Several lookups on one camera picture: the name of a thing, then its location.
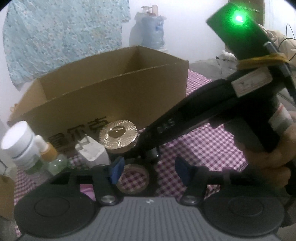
gray ribbed panel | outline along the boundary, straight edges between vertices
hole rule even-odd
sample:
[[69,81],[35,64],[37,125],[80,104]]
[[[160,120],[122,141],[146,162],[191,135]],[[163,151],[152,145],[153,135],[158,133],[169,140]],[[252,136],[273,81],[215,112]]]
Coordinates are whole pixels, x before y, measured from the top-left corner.
[[[45,239],[24,235],[21,241]],[[50,241],[280,241],[275,235],[243,239],[211,227],[194,207],[174,198],[133,198],[104,207],[96,219],[76,234]]]

silver bolt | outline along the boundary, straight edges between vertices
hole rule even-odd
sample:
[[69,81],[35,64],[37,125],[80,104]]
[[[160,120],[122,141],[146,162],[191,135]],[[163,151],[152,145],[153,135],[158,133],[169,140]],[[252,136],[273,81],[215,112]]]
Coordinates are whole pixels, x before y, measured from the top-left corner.
[[197,202],[197,198],[195,196],[185,196],[182,198],[183,202],[188,203],[188,204],[192,204]]
[[113,202],[115,202],[115,197],[111,196],[111,195],[106,195],[101,198],[101,201],[103,203],[113,203]]

green light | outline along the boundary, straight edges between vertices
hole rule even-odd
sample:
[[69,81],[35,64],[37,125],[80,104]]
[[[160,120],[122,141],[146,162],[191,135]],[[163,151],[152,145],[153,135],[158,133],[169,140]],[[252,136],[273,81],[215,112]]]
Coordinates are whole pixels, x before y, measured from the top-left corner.
[[247,18],[247,14],[245,12],[236,10],[232,16],[232,21],[236,25],[243,25],[246,21],[246,18]]

cardboard box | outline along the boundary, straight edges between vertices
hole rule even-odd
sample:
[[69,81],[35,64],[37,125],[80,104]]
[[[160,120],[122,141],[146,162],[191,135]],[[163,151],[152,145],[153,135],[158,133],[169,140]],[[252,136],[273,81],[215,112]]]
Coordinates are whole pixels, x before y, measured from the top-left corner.
[[140,46],[87,57],[35,80],[8,124],[25,120],[58,149],[115,120],[142,129],[185,97],[188,66]]
[[15,182],[9,178],[0,175],[0,216],[13,220],[13,197]]

pink checkered tablecloth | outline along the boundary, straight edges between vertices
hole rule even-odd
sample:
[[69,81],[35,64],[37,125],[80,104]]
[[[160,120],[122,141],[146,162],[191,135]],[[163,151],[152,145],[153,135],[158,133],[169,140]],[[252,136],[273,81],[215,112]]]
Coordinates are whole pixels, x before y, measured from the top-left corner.
[[[211,82],[210,79],[188,71],[188,82],[186,94],[190,94],[199,87]],[[246,167],[246,161],[241,151],[233,142],[233,136],[226,132],[222,126],[212,129],[209,124],[199,127],[190,133],[183,135],[160,147],[161,158],[156,165],[158,173],[159,188],[157,196],[179,197],[185,191],[180,178],[175,172],[175,158],[177,155],[183,157],[191,165],[204,165],[213,171],[222,171],[223,168],[233,168],[242,171]],[[81,165],[79,156],[70,160],[75,165]],[[124,186],[127,189],[136,189],[143,185],[145,177],[139,173],[128,173],[124,179]],[[23,172],[18,171],[15,187],[15,205],[31,190],[36,187]],[[218,190],[217,186],[208,186],[207,196]]]

